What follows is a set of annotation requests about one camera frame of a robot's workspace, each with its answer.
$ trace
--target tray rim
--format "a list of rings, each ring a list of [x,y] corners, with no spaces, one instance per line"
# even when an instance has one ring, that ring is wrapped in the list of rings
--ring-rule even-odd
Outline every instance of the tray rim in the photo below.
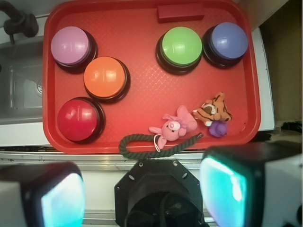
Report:
[[[50,51],[46,51],[50,49],[50,36],[48,35],[48,31],[50,30],[50,27],[53,26],[52,21],[55,19],[58,19],[58,17],[61,17],[62,14],[65,15],[64,11],[65,10],[71,10],[74,7],[79,7],[79,6],[83,6],[85,7],[86,5],[89,4],[112,4],[112,6],[118,7],[120,3],[123,4],[129,4],[130,6],[134,6],[134,7],[130,7],[129,9],[146,9],[146,8],[151,8],[149,7],[142,7],[142,5],[146,2],[149,2],[150,4],[154,4],[156,6],[158,6],[159,4],[157,3],[161,3],[161,5],[165,5],[167,3],[170,2],[170,0],[78,0],[78,1],[69,1],[69,2],[65,2],[62,3],[60,5],[58,5],[49,15],[49,17],[47,18],[47,21],[45,23],[45,31],[44,31],[44,51],[43,51],[43,87],[44,87],[44,93],[43,93],[43,129],[45,132],[45,135],[47,137],[47,139],[49,140],[50,144],[56,148],[59,151],[62,151],[64,153],[67,154],[117,154],[118,153],[118,147],[85,147],[84,146],[79,146],[77,148],[67,148],[59,143],[57,143],[52,135],[51,132],[51,128],[48,125],[48,117],[49,117],[49,112],[48,112],[48,102],[49,101],[49,94],[48,94],[48,87],[50,86],[50,84],[48,83],[48,59],[51,57]],[[204,5],[209,4],[210,2],[212,2],[211,4],[213,4],[213,2],[218,2],[221,3],[225,6],[229,6],[231,7],[232,10],[235,10],[239,17],[241,17],[242,23],[244,24],[244,26],[242,26],[242,29],[246,32],[251,34],[251,30],[250,30],[250,24],[248,21],[247,16],[245,15],[244,11],[232,0],[192,0],[192,1],[186,1],[186,3],[196,3],[196,2],[202,2]],[[175,0],[174,4],[182,4],[184,3],[184,0]],[[260,99],[259,99],[259,90],[258,90],[258,77],[257,77],[257,66],[256,66],[256,62],[255,62],[255,55],[254,55],[254,49],[253,49],[253,42],[252,42],[252,36],[248,35],[248,39],[249,39],[249,44],[251,44],[250,46],[250,51],[249,51],[249,56],[248,54],[245,56],[246,59],[252,59],[253,61],[251,62],[251,74],[253,75],[251,78],[249,78],[251,85],[253,87],[253,92],[250,93],[246,93],[246,99],[250,101],[250,105],[252,105],[251,103],[253,102],[253,106],[254,106],[254,116],[255,116],[255,121],[249,121],[248,120],[248,124],[245,127],[245,129],[242,131],[243,134],[245,134],[244,137],[241,137],[240,139],[237,139],[236,142],[237,144],[243,144],[243,143],[247,143],[249,142],[257,133],[258,131],[258,127],[260,125],[261,122],[261,112],[260,112]],[[250,115],[252,115],[252,113],[250,113],[250,111],[248,111],[248,119],[250,118]],[[178,139],[178,142],[182,142],[185,139]],[[214,140],[210,140],[210,141],[200,141],[197,144],[191,146],[188,150],[203,150],[206,149],[207,147],[210,146],[214,146]],[[222,143],[222,145],[231,145],[231,144],[235,144],[234,140],[221,140],[224,141],[224,143]],[[171,148],[174,145],[168,143],[166,145],[165,148]],[[144,145],[141,144],[140,146],[136,145],[136,146],[128,146],[128,148],[134,152],[140,152],[140,151],[145,151],[147,148],[152,147],[151,145]]]

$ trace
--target stainless steel sink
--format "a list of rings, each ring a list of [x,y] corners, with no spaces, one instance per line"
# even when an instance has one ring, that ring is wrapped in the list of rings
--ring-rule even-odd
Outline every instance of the stainless steel sink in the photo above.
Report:
[[[42,121],[43,37],[0,45],[0,125]]]

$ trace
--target green button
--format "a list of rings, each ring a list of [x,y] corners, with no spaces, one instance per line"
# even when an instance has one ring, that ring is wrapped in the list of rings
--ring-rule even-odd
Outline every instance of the green button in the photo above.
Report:
[[[162,49],[168,61],[184,66],[196,61],[202,52],[202,41],[188,27],[175,27],[163,37]]]

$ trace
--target tiger plush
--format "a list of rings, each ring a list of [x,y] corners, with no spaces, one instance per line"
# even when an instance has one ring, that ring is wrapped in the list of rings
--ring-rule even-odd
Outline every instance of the tiger plush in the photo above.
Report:
[[[224,98],[225,94],[220,92],[212,100],[206,100],[200,108],[193,111],[194,117],[203,121],[207,127],[211,126],[213,121],[230,121],[232,115],[227,111]]]

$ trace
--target plastic tray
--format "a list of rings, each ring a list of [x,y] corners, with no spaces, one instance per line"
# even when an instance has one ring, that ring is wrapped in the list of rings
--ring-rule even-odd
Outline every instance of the plastic tray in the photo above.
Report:
[[[202,2],[202,20],[159,24],[157,6]],[[246,32],[249,49],[243,60],[230,69],[218,69],[202,58],[189,74],[176,76],[159,67],[155,58],[158,39],[169,29],[187,26],[200,37],[221,22],[238,24]],[[68,100],[87,96],[83,73],[72,75],[54,62],[50,43],[55,33],[66,26],[78,26],[93,35],[98,44],[98,56],[121,60],[131,74],[127,96],[104,108],[107,122],[102,135],[93,143],[76,144],[58,131],[56,116]],[[45,25],[43,53],[43,126],[47,139],[59,151],[69,154],[119,153],[120,140],[133,133],[151,134],[150,126],[161,127],[164,114],[175,115],[179,105],[189,111],[219,92],[226,94],[226,105],[233,120],[228,122],[227,135],[214,138],[202,122],[185,137],[169,142],[171,148],[190,136],[202,132],[204,137],[190,149],[205,149],[212,145],[242,144],[250,141],[260,124],[258,81],[250,26],[245,14],[229,0],[79,0],[59,5]],[[133,142],[131,151],[155,150],[153,143]]]

